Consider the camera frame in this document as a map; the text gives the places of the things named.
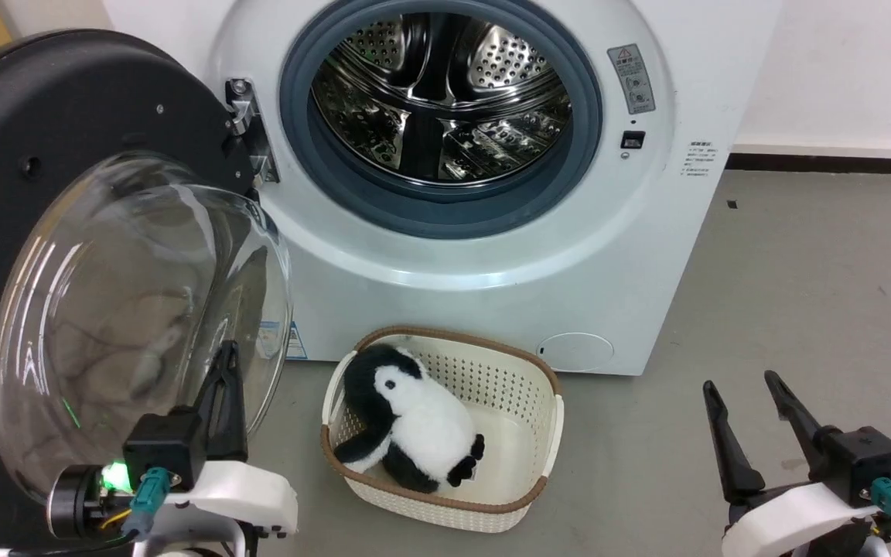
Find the stainless steel drum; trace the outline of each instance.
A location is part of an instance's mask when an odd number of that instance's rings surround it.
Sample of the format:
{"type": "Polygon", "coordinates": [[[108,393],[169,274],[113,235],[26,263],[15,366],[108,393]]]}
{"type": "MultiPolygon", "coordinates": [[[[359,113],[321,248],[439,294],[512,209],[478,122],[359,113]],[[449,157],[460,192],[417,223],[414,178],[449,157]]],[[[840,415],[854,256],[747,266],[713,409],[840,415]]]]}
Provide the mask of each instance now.
{"type": "Polygon", "coordinates": [[[319,68],[312,95],[353,154],[424,186],[484,186],[526,169],[572,117],[544,53],[465,15],[358,29],[319,68]]]}

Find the wire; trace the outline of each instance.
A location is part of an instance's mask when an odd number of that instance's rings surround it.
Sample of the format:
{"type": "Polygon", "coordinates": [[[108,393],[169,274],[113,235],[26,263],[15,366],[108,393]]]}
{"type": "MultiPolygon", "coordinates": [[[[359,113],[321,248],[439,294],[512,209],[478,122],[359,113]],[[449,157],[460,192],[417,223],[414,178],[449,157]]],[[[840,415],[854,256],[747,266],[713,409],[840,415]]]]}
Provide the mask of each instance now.
{"type": "Polygon", "coordinates": [[[113,522],[121,521],[121,519],[129,516],[130,512],[133,512],[133,510],[131,508],[127,508],[126,511],[122,511],[122,512],[120,512],[120,514],[114,514],[112,516],[109,516],[109,519],[102,522],[102,526],[99,526],[99,528],[101,528],[103,530],[105,528],[109,528],[109,525],[112,525],[113,522]]]}
{"type": "Polygon", "coordinates": [[[130,533],[124,536],[110,539],[109,542],[100,543],[98,545],[89,545],[87,547],[72,547],[70,549],[50,549],[46,551],[23,551],[13,549],[9,553],[9,557],[71,557],[74,555],[83,555],[85,553],[97,553],[99,551],[108,551],[117,547],[128,545],[133,542],[139,532],[130,530],[130,533]]]}

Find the brown basket rim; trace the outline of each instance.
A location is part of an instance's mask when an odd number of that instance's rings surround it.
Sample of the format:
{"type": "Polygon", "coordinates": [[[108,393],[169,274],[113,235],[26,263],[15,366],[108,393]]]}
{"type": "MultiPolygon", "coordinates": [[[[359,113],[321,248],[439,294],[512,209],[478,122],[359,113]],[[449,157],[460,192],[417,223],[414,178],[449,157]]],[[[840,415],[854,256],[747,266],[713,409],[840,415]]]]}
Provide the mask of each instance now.
{"type": "MultiPolygon", "coordinates": [[[[355,347],[353,347],[353,349],[354,351],[358,352],[361,349],[374,344],[374,342],[376,342],[377,340],[391,335],[413,335],[455,341],[463,344],[480,346],[481,348],[486,348],[514,357],[519,357],[520,359],[533,364],[535,367],[538,367],[538,369],[540,369],[542,373],[545,374],[545,377],[548,378],[548,383],[552,385],[552,392],[554,392],[555,395],[562,396],[562,389],[559,387],[559,379],[555,377],[555,372],[552,371],[551,367],[549,367],[548,364],[542,361],[540,357],[535,356],[530,352],[514,348],[512,346],[507,346],[499,342],[476,337],[473,335],[467,335],[452,331],[441,331],[438,329],[428,329],[423,327],[385,327],[383,329],[379,329],[378,331],[370,333],[369,335],[367,335],[367,337],[364,337],[362,340],[360,340],[360,342],[357,343],[355,347]]],[[[548,482],[548,478],[546,476],[541,476],[541,478],[538,478],[538,482],[535,482],[534,486],[531,487],[531,489],[526,494],[524,494],[523,497],[519,498],[519,500],[511,501],[510,503],[470,503],[469,501],[455,500],[455,498],[435,496],[434,494],[422,494],[418,491],[406,490],[403,487],[395,486],[395,484],[381,482],[381,480],[378,480],[376,478],[371,478],[369,476],[362,475],[362,473],[351,471],[336,458],[336,455],[333,452],[332,442],[329,440],[329,426],[327,425],[322,426],[322,452],[325,454],[326,460],[329,461],[329,465],[332,466],[336,472],[339,472],[340,475],[348,480],[360,482],[361,484],[365,484],[365,486],[373,487],[376,490],[386,491],[386,493],[395,494],[395,496],[410,498],[410,500],[421,501],[421,503],[438,505],[438,507],[455,508],[459,511],[483,512],[484,514],[509,514],[509,512],[519,511],[521,508],[527,507],[529,504],[534,503],[535,498],[538,498],[538,495],[541,494],[541,490],[545,488],[545,484],[548,482]]]]}

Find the warning label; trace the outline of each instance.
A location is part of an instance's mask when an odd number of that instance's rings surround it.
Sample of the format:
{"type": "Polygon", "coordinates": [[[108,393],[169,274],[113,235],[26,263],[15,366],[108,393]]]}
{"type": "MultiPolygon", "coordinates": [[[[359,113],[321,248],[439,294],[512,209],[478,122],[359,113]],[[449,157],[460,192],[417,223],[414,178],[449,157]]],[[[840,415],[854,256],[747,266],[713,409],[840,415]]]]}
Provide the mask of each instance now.
{"type": "Polygon", "coordinates": [[[679,176],[710,176],[714,161],[717,161],[717,149],[713,142],[690,141],[679,176]]]}
{"type": "Polygon", "coordinates": [[[301,334],[298,333],[298,325],[294,321],[291,321],[291,334],[287,337],[287,359],[308,359],[308,353],[305,352],[305,345],[301,342],[301,334]]]}
{"type": "Polygon", "coordinates": [[[614,70],[621,80],[629,114],[641,114],[655,110],[655,97],[651,93],[651,82],[641,59],[637,45],[618,46],[607,50],[607,56],[614,63],[614,70]]]}

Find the washing machine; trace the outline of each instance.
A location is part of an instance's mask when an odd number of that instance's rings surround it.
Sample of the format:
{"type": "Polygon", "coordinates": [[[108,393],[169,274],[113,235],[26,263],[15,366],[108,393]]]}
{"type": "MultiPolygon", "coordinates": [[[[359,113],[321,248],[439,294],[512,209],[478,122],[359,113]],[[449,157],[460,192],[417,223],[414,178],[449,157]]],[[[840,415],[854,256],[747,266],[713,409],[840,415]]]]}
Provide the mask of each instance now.
{"type": "Polygon", "coordinates": [[[0,544],[227,343],[248,430],[386,325],[640,374],[779,2],[105,6],[0,49],[0,544]]]}
{"type": "MultiPolygon", "coordinates": [[[[105,0],[252,117],[290,357],[466,331],[637,376],[781,2],[105,0]]],[[[174,110],[174,100],[164,102],[174,110]]]]}

